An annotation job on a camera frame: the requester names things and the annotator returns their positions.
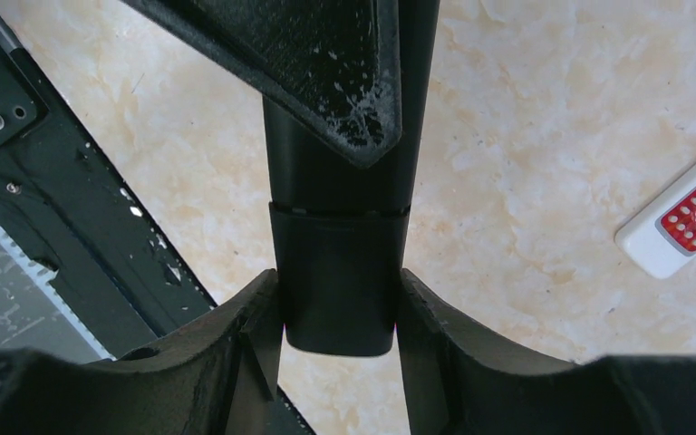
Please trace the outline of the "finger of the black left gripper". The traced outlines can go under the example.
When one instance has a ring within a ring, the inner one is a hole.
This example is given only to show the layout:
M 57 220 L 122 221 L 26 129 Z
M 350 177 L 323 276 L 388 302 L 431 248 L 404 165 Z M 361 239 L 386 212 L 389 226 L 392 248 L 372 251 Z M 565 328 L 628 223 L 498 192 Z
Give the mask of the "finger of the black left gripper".
M 394 1 L 134 1 L 131 7 L 367 168 L 401 137 Z

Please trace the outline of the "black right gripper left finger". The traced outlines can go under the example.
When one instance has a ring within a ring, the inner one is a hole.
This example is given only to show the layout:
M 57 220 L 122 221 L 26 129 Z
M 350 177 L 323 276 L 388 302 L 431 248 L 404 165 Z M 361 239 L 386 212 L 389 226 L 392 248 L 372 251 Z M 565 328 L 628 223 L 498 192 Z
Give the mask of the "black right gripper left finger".
M 283 323 L 276 271 L 118 360 L 0 351 L 0 434 L 262 434 Z

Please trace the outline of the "black remote battery cover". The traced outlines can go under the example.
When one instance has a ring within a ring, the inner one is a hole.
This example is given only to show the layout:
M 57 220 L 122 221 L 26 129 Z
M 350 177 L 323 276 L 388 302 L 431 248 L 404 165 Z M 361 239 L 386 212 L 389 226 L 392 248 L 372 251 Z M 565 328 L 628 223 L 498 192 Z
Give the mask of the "black remote battery cover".
M 409 215 L 270 207 L 280 306 L 294 348 L 375 357 L 392 348 Z

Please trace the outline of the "white remote control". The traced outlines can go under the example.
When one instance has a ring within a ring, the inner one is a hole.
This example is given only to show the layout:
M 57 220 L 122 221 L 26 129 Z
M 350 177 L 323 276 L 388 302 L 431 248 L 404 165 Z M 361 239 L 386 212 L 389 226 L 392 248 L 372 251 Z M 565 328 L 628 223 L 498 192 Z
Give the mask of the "white remote control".
M 621 227 L 614 240 L 658 279 L 672 276 L 696 257 L 696 163 Z

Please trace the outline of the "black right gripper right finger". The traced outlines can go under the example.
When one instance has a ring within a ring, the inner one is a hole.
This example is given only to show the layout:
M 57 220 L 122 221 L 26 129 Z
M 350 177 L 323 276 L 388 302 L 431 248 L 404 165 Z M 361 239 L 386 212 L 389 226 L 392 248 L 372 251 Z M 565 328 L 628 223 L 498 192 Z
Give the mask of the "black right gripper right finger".
M 529 349 L 409 270 L 397 318 L 414 434 L 696 434 L 696 355 L 576 364 Z

